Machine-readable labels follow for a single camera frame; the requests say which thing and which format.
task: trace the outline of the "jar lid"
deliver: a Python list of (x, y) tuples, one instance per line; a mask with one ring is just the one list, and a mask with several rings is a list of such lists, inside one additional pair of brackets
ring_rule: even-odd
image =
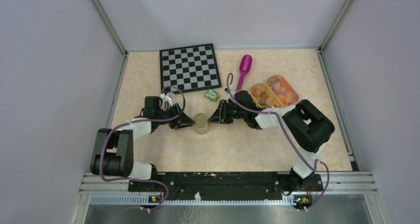
[(198, 130), (204, 130), (207, 129), (210, 126), (210, 123), (208, 121), (209, 115), (206, 113), (198, 113), (194, 116), (193, 120), (195, 122), (194, 128)]

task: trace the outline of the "checkerboard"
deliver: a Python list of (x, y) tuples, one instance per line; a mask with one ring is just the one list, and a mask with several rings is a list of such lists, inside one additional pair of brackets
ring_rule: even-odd
[(183, 93), (220, 88), (213, 44), (160, 51), (160, 85), (161, 88), (173, 85)]

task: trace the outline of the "clear plastic tray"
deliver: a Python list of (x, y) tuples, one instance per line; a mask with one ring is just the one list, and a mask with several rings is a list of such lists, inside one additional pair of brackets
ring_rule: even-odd
[(272, 77), (268, 78), (267, 85), (276, 94), (276, 97), (282, 104), (290, 106), (299, 101), (299, 95), (292, 88), (292, 86), (287, 83), (283, 76), (273, 75)]
[(258, 83), (251, 86), (250, 94), (259, 108), (283, 107), (283, 104), (276, 97), (270, 87), (264, 83)]

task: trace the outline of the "beige marble surface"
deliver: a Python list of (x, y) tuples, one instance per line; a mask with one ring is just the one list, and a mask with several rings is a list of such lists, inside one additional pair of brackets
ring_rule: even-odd
[[(320, 159), (330, 170), (351, 170), (316, 51), (216, 51), (223, 87), (230, 72), (234, 73), (234, 83), (237, 83), (238, 66), (245, 54), (252, 55), (253, 64), (243, 88), (265, 82), (274, 74), (283, 75), (301, 99), (310, 100), (335, 125), (336, 131)], [(221, 99), (226, 99), (223, 88), (216, 91)], [(138, 115), (144, 107), (144, 97), (159, 93), (159, 52), (130, 53), (112, 126)], [(193, 117), (199, 112), (211, 115), (215, 111), (218, 102), (208, 101), (203, 94), (204, 91), (185, 93), (185, 113), (188, 116)], [(180, 95), (174, 100), (182, 103)], [(135, 160), (155, 164), (159, 171), (286, 171), (293, 166), (296, 157), (280, 129), (253, 130), (241, 120), (231, 125), (212, 124), (206, 135), (197, 135), (192, 127), (175, 131), (162, 125), (134, 144)]]

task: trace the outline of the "magenta plastic scoop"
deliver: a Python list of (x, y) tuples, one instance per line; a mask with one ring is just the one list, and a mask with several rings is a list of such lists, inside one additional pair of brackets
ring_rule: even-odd
[(238, 86), (236, 86), (236, 91), (242, 89), (242, 83), (244, 82), (245, 75), (250, 71), (252, 64), (252, 56), (244, 55), (242, 57), (241, 64), (239, 65), (239, 72), (241, 75), (239, 76)]

